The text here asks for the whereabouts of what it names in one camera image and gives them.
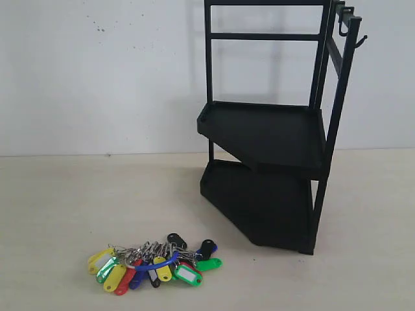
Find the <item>black metal two-tier rack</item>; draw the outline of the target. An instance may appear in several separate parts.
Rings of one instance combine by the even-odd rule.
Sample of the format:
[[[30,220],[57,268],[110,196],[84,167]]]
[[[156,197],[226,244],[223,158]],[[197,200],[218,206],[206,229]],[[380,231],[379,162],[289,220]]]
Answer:
[[[207,102],[197,131],[208,139],[200,192],[251,243],[312,255],[331,170],[361,17],[344,1],[321,6],[315,34],[213,32],[204,2]],[[213,98],[215,40],[314,41],[306,106],[226,102]]]

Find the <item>colourful key tag bunch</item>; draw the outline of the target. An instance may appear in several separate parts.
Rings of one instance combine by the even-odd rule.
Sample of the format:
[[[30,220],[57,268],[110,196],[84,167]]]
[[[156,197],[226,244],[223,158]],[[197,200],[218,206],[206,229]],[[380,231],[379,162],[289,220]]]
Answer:
[[[146,241],[138,247],[109,245],[88,259],[88,273],[108,293],[122,296],[137,290],[144,280],[153,288],[181,281],[192,287],[203,283],[203,273],[222,267],[215,256],[218,246],[205,239],[197,250],[188,248],[177,233],[169,233],[164,242]]]

